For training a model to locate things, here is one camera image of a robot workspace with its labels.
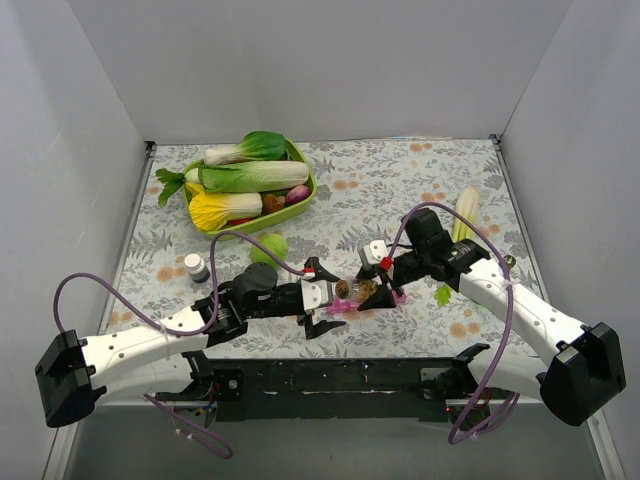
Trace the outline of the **clear pill bottle yellow capsules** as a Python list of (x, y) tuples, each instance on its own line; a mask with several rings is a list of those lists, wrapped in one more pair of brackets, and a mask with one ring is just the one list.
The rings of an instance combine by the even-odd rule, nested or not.
[(378, 286), (379, 284), (373, 279), (350, 279), (348, 300), (361, 304), (376, 293)]

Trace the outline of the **pink weekly pill organizer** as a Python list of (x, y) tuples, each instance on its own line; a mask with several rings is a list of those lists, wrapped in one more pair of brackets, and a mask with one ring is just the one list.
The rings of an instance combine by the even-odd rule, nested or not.
[[(392, 293), (392, 296), (397, 305), (403, 304), (407, 300), (406, 295), (398, 296), (395, 292)], [(327, 308), (327, 312), (329, 314), (345, 314), (348, 312), (357, 311), (359, 304), (351, 303), (349, 300), (342, 300), (337, 297), (334, 298), (333, 303)]]

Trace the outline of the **gold bottle cap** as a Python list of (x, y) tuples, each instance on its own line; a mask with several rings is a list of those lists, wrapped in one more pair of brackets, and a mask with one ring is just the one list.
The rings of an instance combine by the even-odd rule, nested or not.
[(353, 293), (352, 282), (341, 279), (335, 284), (335, 294), (341, 300), (348, 299)]

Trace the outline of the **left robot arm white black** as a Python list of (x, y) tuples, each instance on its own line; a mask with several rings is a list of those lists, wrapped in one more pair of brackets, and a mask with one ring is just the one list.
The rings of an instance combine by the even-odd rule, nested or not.
[(84, 338), (64, 331), (34, 369), (46, 424), (68, 426), (101, 404), (145, 394), (237, 399), (241, 374), (215, 372), (205, 349), (246, 334), (252, 319), (295, 317), (306, 338), (323, 335), (339, 324), (314, 322), (313, 314), (332, 305), (338, 280), (315, 257), (289, 283), (279, 283), (276, 270), (258, 262), (159, 322)]

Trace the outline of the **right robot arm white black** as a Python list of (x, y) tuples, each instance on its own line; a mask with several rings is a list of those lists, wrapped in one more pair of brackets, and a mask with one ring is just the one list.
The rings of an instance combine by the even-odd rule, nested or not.
[(564, 423), (579, 426), (624, 390), (619, 337), (608, 325), (588, 326), (512, 283), (504, 261), (472, 240), (453, 241), (429, 208), (406, 215), (400, 230), (410, 242), (407, 252), (393, 256), (382, 240), (359, 252), (357, 277), (379, 282), (361, 310), (393, 308), (405, 285), (431, 277), (504, 321), (534, 352), (529, 359), (495, 361), (502, 347), (475, 344), (424, 380), (431, 397), (471, 398), (498, 389), (538, 399)]

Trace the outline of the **floral table mat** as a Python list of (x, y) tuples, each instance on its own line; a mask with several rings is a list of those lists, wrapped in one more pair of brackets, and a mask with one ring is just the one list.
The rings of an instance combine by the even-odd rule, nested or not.
[[(303, 143), (300, 150), (316, 178), (308, 209), (274, 227), (288, 243), (288, 263), (300, 267), (316, 256), (331, 273), (354, 275), (359, 248), (373, 240), (391, 242), (401, 218), (424, 201), (453, 205), (459, 193), (479, 192), (476, 220), (498, 250), (517, 259), (514, 277), (532, 291), (540, 288), (512, 203), (508, 182), (488, 140), (368, 140)], [(174, 195), (164, 207), (155, 177), (145, 183), (113, 302), (102, 322), (115, 333), (138, 324), (138, 314), (162, 319), (207, 295), (209, 283), (194, 283), (184, 257), (214, 260), (220, 280), (249, 264), (249, 243), (229, 237), (216, 245), (192, 224), (184, 200)], [(406, 290), (407, 300), (391, 310), (348, 312), (345, 326), (314, 340), (294, 318), (253, 320), (246, 334), (214, 347), (213, 358), (449, 357), (478, 342), (497, 343), (503, 324), (486, 309), (453, 295), (439, 307), (437, 284), (424, 279)]]

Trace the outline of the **round green cabbage toy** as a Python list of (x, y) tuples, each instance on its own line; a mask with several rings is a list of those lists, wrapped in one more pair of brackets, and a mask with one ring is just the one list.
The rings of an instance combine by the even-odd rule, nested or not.
[[(266, 234), (261, 236), (258, 239), (258, 242), (260, 245), (272, 252), (280, 261), (286, 261), (289, 253), (289, 247), (287, 240), (282, 235), (277, 233)], [(275, 269), (280, 267), (278, 262), (256, 246), (251, 248), (250, 258), (254, 263), (265, 263)]]

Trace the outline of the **green celery stalk toy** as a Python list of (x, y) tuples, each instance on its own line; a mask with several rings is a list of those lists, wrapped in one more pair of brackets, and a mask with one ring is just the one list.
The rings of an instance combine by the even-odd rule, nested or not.
[[(470, 223), (475, 223), (479, 210), (480, 195), (478, 191), (472, 187), (465, 188), (458, 196), (455, 205), (455, 211), (463, 216)], [(451, 238), (454, 243), (458, 243), (464, 239), (472, 239), (474, 232), (458, 217), (454, 219), (451, 232)], [(441, 284), (436, 290), (434, 298), (439, 307), (447, 305), (452, 296), (452, 289), (445, 283)]]

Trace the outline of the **small white cap blue bottle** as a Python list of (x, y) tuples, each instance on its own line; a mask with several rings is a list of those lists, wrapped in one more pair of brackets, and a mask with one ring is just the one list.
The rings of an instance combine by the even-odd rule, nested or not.
[(204, 259), (195, 253), (184, 257), (184, 267), (194, 283), (206, 282), (210, 277), (209, 269)]

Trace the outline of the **red pepper toy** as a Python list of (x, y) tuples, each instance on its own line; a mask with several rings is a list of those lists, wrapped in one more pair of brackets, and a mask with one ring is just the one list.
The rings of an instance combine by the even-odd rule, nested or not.
[(249, 222), (251, 222), (253, 220), (254, 220), (254, 218), (233, 219), (233, 220), (229, 220), (227, 222), (227, 225), (238, 226), (238, 225), (243, 225), (245, 223), (249, 223)]

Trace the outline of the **brown mushroom toy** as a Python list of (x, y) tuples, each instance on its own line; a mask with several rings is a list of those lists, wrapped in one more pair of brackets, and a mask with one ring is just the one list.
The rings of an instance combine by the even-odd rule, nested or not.
[(286, 198), (284, 196), (275, 196), (266, 194), (262, 197), (262, 214), (271, 215), (283, 210), (286, 206)]

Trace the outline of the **yellow cabbage toy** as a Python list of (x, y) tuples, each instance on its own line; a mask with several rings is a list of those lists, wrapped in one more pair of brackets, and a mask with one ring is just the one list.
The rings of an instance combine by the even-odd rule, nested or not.
[(202, 193), (194, 196), (189, 204), (194, 225), (205, 232), (219, 231), (230, 220), (252, 219), (261, 212), (259, 193)]

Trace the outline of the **long green napa cabbage toy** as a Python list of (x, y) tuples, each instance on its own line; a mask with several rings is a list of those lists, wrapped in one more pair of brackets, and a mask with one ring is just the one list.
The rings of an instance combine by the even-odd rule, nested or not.
[(299, 161), (251, 161), (201, 166), (198, 179), (209, 193), (260, 193), (305, 184), (309, 167)]

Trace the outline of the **bok choy toy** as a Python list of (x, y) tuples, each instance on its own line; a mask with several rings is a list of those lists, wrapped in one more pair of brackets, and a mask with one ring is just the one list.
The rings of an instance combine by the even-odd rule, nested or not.
[(254, 131), (238, 144), (207, 148), (204, 162), (208, 166), (246, 161), (279, 160), (286, 153), (286, 139), (280, 133)]

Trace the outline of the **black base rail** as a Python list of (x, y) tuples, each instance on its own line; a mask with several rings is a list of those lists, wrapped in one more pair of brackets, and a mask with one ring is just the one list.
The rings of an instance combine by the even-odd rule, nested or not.
[(195, 372), (160, 401), (214, 403), (219, 422), (278, 419), (417, 419), (446, 422), (448, 402), (477, 387), (454, 358), (192, 361)]

